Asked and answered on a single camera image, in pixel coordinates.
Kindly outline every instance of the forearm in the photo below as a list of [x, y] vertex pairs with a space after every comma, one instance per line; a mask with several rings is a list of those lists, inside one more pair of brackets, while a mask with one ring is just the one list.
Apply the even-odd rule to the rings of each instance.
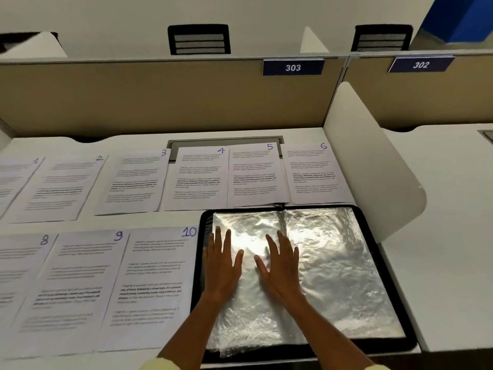
[[363, 370], [371, 361], [301, 295], [285, 304], [324, 370]]
[[157, 356], [173, 361], [181, 370], [199, 369], [220, 310], [221, 304], [202, 294], [197, 306]]

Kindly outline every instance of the desk number sign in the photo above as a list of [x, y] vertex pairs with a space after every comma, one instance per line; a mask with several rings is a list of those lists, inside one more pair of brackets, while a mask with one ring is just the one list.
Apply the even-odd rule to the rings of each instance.
[[455, 57], [396, 57], [389, 72], [438, 72], [445, 71]]
[[264, 60], [262, 74], [270, 75], [320, 75], [324, 59], [316, 60]]

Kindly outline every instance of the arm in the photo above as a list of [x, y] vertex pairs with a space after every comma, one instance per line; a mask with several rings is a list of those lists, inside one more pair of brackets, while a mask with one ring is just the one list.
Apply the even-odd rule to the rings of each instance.
[[173, 361], [181, 370], [197, 370], [219, 311], [233, 294], [242, 274], [243, 250], [231, 261], [231, 231], [226, 231], [222, 249], [221, 230], [211, 234], [202, 259], [206, 287], [192, 313], [157, 357]]
[[278, 299], [294, 318], [324, 370], [364, 370], [371, 361], [351, 340], [315, 311], [301, 292], [298, 276], [298, 247], [278, 231], [279, 248], [266, 236], [271, 254], [271, 271], [255, 255], [258, 271], [269, 293]]

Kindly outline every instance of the hand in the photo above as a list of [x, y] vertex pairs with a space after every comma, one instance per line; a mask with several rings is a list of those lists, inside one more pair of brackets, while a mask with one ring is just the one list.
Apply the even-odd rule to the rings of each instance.
[[243, 249], [231, 261], [231, 230], [226, 231], [224, 248], [221, 240], [221, 229], [216, 227], [215, 238], [211, 233], [207, 248], [202, 255], [204, 262], [206, 287], [202, 296], [206, 296], [222, 307], [235, 291], [242, 274]]
[[298, 247], [295, 247], [293, 251], [291, 242], [286, 236], [280, 231], [277, 234], [279, 238], [279, 253], [274, 240], [268, 235], [265, 236], [271, 254], [271, 271], [267, 271], [264, 262], [258, 255], [255, 255], [254, 259], [260, 278], [267, 286], [268, 292], [286, 306], [300, 297], [304, 297], [298, 276], [300, 254]]

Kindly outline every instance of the white paper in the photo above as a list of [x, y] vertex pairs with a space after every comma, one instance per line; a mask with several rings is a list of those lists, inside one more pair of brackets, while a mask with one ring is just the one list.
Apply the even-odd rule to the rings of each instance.
[[43, 157], [0, 160], [0, 217], [43, 161]]
[[157, 211], [171, 149], [120, 157], [95, 214]]
[[197, 226], [132, 230], [99, 351], [162, 348], [190, 313]]
[[55, 238], [55, 234], [0, 237], [0, 333], [10, 327]]
[[224, 209], [228, 189], [228, 147], [178, 149], [165, 183], [161, 210]]
[[293, 204], [354, 203], [328, 142], [280, 147]]
[[228, 207], [289, 201], [276, 143], [231, 145]]
[[5, 214], [8, 223], [76, 220], [107, 156], [47, 159]]
[[129, 231], [58, 235], [8, 331], [9, 358], [87, 353], [96, 348]]

